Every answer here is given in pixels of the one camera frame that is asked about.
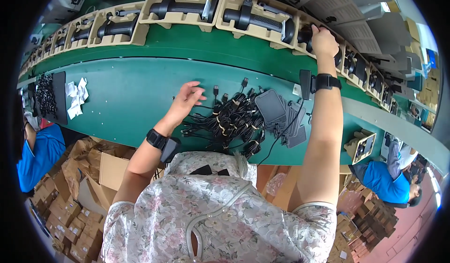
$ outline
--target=black cable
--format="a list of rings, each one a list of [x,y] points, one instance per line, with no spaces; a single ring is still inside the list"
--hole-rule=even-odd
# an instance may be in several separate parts
[[[300,109],[298,110],[297,115],[296,115],[295,118],[291,121],[291,123],[288,125],[288,127],[286,127],[286,128],[284,129],[284,131],[281,132],[281,134],[275,139],[274,143],[273,143],[272,146],[270,147],[269,154],[267,155],[267,157],[265,157],[265,158],[264,158],[264,159],[263,159],[256,167],[260,166],[260,165],[261,165],[261,164],[262,164],[262,163],[270,156],[270,153],[272,153],[272,149],[273,149],[273,147],[275,146],[275,143],[278,141],[278,139],[279,139],[281,136],[283,136],[283,134],[285,133],[285,131],[289,129],[289,127],[294,123],[294,121],[297,120],[298,115],[301,113],[301,108],[303,107],[303,103],[304,103],[304,102],[305,102],[305,100],[304,100],[304,99],[301,99]]]

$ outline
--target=product box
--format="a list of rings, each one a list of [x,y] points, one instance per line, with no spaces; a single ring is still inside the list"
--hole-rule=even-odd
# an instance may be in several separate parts
[[[99,234],[95,238],[92,238],[83,232],[76,244],[76,247],[78,247],[82,253],[86,254],[90,258],[97,258],[98,253],[102,248],[102,242],[102,235]]]

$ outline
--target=black hair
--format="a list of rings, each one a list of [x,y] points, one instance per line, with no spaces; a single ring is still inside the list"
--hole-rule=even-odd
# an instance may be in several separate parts
[[[419,196],[413,198],[410,202],[409,202],[409,206],[413,207],[416,206],[417,204],[419,204],[420,200],[422,199],[422,189],[419,189]]]
[[[31,190],[31,191],[29,191],[29,192],[26,192],[26,193],[23,193],[27,198],[32,198],[32,197],[34,197],[34,188]]]

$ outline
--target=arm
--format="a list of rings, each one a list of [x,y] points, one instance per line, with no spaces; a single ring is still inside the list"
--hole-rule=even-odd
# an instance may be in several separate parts
[[[393,180],[396,180],[401,174],[400,160],[398,158],[398,152],[400,150],[400,144],[396,138],[392,140],[389,145],[389,155],[387,156],[387,170]]]
[[[206,97],[202,96],[205,90],[196,87],[199,84],[198,81],[191,81],[181,87],[167,114],[155,125],[156,132],[165,137],[171,136],[175,127],[181,124],[192,107],[201,105],[199,100],[206,100]],[[153,147],[144,139],[130,159],[113,203],[118,201],[136,202],[140,193],[150,184],[160,157],[160,149]]]
[[[25,134],[26,134],[25,139],[28,142],[31,151],[33,151],[34,143],[36,142],[36,131],[34,131],[33,127],[28,121],[25,123]]]
[[[317,73],[337,77],[334,56],[339,45],[329,30],[312,26],[312,46],[317,57]],[[323,201],[337,204],[343,111],[339,88],[315,93],[311,136],[300,167],[297,186],[289,201],[292,211],[301,204]]]

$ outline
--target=bundle of cables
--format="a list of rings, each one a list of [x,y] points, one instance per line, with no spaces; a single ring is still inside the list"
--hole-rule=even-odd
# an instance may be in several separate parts
[[[212,109],[212,114],[209,116],[198,113],[189,115],[192,122],[183,121],[183,125],[187,128],[181,131],[182,136],[207,139],[210,143],[207,148],[224,154],[230,154],[231,149],[243,145],[241,154],[245,158],[249,159],[258,153],[261,150],[260,144],[265,139],[264,119],[256,108],[256,93],[253,88],[247,96],[243,93],[247,83],[248,79],[245,78],[241,92],[236,93],[231,100],[228,100],[228,94],[225,93],[222,101],[217,100],[219,87],[215,85],[214,107],[197,106]],[[236,139],[241,139],[242,143],[230,147],[230,143]]]

